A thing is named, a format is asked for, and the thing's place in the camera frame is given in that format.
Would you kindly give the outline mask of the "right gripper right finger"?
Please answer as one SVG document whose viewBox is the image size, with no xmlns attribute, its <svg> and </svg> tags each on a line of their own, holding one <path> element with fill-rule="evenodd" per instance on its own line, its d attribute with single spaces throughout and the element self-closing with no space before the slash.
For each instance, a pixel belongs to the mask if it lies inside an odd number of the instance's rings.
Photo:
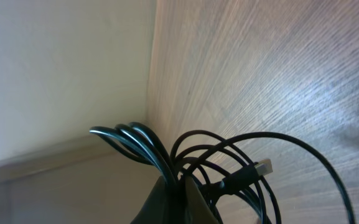
<svg viewBox="0 0 359 224">
<path fill-rule="evenodd" d="M 185 178 L 185 193 L 191 224 L 219 224 L 191 177 Z"/>
</svg>

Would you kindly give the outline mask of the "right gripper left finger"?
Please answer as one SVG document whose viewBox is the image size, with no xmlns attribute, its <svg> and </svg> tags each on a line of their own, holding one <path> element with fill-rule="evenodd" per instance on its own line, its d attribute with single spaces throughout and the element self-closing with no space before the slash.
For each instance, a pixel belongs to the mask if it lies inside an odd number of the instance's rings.
<svg viewBox="0 0 359 224">
<path fill-rule="evenodd" d="M 160 176 L 131 224 L 181 224 L 182 205 Z"/>
</svg>

